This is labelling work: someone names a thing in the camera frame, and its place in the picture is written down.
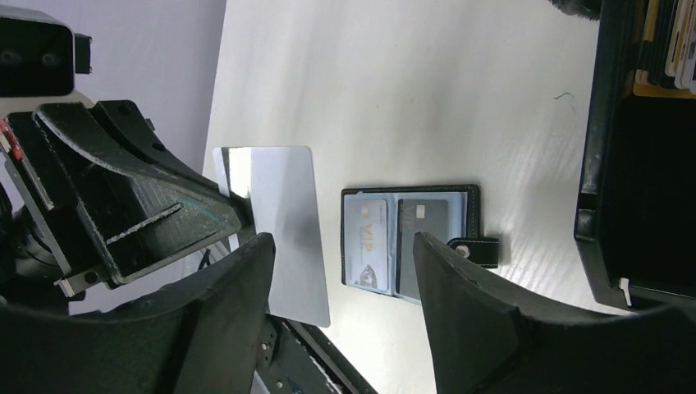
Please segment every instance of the credit card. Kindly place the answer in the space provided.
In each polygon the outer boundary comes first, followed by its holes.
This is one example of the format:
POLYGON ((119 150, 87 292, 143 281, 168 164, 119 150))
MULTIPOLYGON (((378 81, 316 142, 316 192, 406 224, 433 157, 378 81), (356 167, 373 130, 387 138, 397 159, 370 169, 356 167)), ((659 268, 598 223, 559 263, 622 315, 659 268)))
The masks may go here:
POLYGON ((640 44, 638 56, 638 71, 635 73, 635 83, 646 85, 648 83, 648 70, 650 69, 650 59, 653 57, 653 42, 655 39, 655 28, 657 25, 657 10, 660 7, 660 0, 650 0, 648 13, 645 16, 645 26, 643 28, 643 42, 640 44))
POLYGON ((652 39, 652 51, 648 61, 648 83, 657 85, 657 64, 662 50, 662 40, 665 29, 666 9, 671 0, 660 0, 657 8, 657 20, 655 21, 655 37, 652 39))
POLYGON ((672 32, 670 34, 671 36, 671 41, 670 41, 670 48, 669 48, 669 53, 667 54, 667 60, 665 62, 665 73, 668 76, 674 77, 676 74, 675 71, 675 60, 678 58, 677 55, 677 48, 679 47, 679 41, 680 37, 683 32, 684 25, 686 24, 686 19, 687 19, 687 14, 689 10, 689 6, 691 5, 691 0, 679 0, 679 4, 677 5, 677 15, 675 18, 675 23, 672 25, 672 32))
POLYGON ((694 0, 691 1, 691 8, 689 9, 689 15, 686 20, 686 27, 684 28, 684 33, 681 38, 681 47, 679 50, 679 59, 676 60, 676 73, 675 73, 675 86, 679 89, 687 89, 688 86, 684 86, 683 78, 686 68, 686 63, 689 57, 689 45, 691 44, 691 34, 694 32, 694 0))
POLYGON ((387 201, 346 196, 343 234, 346 282, 379 291, 389 290, 387 201))
POLYGON ((650 71, 650 81, 663 89, 676 89, 674 78, 665 73, 665 65, 668 60, 667 54, 670 52, 672 27, 677 17, 679 2, 676 0, 662 0, 661 7, 662 5, 665 8, 663 14, 658 19, 657 38, 655 39, 657 52, 653 58, 654 63, 650 71))
POLYGON ((450 203, 444 199, 400 199, 396 233, 396 292, 420 300, 413 256, 417 232, 449 241, 450 203))
POLYGON ((682 26, 680 27, 681 33, 679 37, 679 42, 675 48, 675 60, 673 65, 675 85, 677 88, 683 89, 681 86, 681 71, 683 67, 680 65, 685 59, 686 47, 689 45, 689 40, 691 39, 691 21, 694 16, 694 6, 696 6, 696 0, 687 0, 687 9, 685 17, 682 20, 682 26))
POLYGON ((689 45, 686 47, 686 56, 684 59, 684 68, 681 74, 681 85, 685 89, 691 86, 691 78, 694 73, 694 65, 696 65, 696 17, 691 18, 691 36, 689 37, 689 45))

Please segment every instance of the gray background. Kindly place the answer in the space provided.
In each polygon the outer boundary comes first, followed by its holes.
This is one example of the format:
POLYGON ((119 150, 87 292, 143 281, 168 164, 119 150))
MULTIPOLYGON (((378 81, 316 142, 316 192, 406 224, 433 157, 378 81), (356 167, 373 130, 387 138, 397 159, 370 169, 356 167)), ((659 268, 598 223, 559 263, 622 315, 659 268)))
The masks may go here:
MULTIPOLYGON (((92 101, 133 100, 153 120, 160 140, 196 171, 218 66, 225 0, 0 0, 45 12, 92 36, 90 76, 76 88, 92 101)), ((2 168, 0 181, 20 204, 2 168)))

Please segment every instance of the black tray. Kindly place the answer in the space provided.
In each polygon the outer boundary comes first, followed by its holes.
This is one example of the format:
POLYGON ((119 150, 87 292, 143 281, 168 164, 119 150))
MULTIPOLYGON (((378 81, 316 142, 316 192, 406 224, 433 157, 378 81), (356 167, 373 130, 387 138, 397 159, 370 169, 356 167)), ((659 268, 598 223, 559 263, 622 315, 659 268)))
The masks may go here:
POLYGON ((623 309, 696 296, 696 100, 630 92, 638 5, 603 2, 575 217, 595 300, 623 309))

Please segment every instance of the black card holder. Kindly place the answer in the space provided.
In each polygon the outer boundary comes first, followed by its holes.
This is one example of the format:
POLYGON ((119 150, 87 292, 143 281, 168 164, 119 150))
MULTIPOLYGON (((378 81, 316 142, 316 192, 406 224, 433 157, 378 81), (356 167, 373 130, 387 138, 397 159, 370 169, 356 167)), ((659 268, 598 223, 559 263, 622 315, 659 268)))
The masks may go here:
MULTIPOLYGON (((370 194, 370 193, 449 193, 458 192, 466 193, 465 202, 465 217, 462 222, 463 231, 462 237, 457 237, 455 240, 478 240, 481 238, 481 192, 477 185, 440 185, 440 186, 396 186, 396 187, 369 187, 369 188, 348 188, 341 192, 341 283, 346 284, 346 252, 345 252, 345 210, 344 201, 347 195, 370 194)), ((396 250, 400 250, 401 245, 396 245, 396 250)), ((492 256, 491 244, 487 244, 487 254, 482 254, 479 246, 475 248, 477 255, 492 256)), ((482 264, 485 268, 495 268, 497 266, 497 249, 494 258, 487 259, 482 264)), ((401 267, 396 265, 396 293, 400 292, 401 267)), ((414 298, 417 302, 418 298, 407 296, 406 298, 414 298)))
POLYGON ((483 268, 498 268, 500 240, 497 238, 452 238, 447 246, 483 268))

